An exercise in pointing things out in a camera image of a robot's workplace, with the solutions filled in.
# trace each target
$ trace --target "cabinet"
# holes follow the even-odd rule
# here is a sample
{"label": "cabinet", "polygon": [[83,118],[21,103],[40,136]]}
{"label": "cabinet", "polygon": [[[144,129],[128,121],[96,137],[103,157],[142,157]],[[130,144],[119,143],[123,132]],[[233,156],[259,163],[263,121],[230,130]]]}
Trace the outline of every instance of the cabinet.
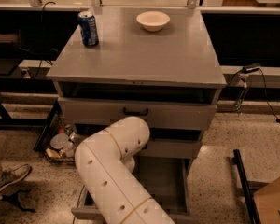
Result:
{"label": "cabinet", "polygon": [[[176,223],[194,223],[186,178],[226,82],[200,11],[158,8],[171,20],[151,33],[136,22],[148,10],[94,9],[99,45],[84,47],[77,28],[47,76],[77,133],[90,135],[126,116],[144,119],[151,136],[134,175]],[[91,216],[82,209],[77,217]]]}

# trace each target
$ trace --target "black drawer handle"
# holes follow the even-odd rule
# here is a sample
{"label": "black drawer handle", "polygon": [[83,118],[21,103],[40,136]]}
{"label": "black drawer handle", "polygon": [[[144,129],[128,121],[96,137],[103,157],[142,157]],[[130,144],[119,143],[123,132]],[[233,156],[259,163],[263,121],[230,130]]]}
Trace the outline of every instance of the black drawer handle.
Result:
{"label": "black drawer handle", "polygon": [[146,116],[148,115],[148,108],[144,111],[136,112],[136,111],[129,111],[126,107],[123,108],[123,113],[126,116]]}

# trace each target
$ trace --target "shoe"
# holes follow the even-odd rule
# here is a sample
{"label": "shoe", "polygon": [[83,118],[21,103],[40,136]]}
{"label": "shoe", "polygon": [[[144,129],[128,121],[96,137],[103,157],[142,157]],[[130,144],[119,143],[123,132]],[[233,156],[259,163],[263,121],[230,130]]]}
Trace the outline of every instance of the shoe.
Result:
{"label": "shoe", "polygon": [[28,164],[24,164],[12,171],[4,171],[0,179],[0,192],[8,186],[18,183],[23,180],[31,171],[31,167]]}

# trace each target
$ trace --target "blue can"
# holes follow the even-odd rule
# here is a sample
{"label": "blue can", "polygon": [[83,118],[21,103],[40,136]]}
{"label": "blue can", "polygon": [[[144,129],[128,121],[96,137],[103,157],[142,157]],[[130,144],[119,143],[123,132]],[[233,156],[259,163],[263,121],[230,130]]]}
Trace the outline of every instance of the blue can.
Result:
{"label": "blue can", "polygon": [[77,16],[81,28],[81,36],[84,46],[91,47],[99,44],[96,21],[94,15],[89,11],[82,11]]}

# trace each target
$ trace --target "white robotic arm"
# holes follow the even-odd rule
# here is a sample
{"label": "white robotic arm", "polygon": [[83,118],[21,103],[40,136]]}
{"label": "white robotic arm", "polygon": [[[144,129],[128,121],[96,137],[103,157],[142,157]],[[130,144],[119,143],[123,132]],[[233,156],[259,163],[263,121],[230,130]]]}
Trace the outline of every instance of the white robotic arm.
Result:
{"label": "white robotic arm", "polygon": [[174,223],[123,164],[142,149],[148,138],[147,124],[138,117],[128,117],[77,147],[77,170],[109,224]]}

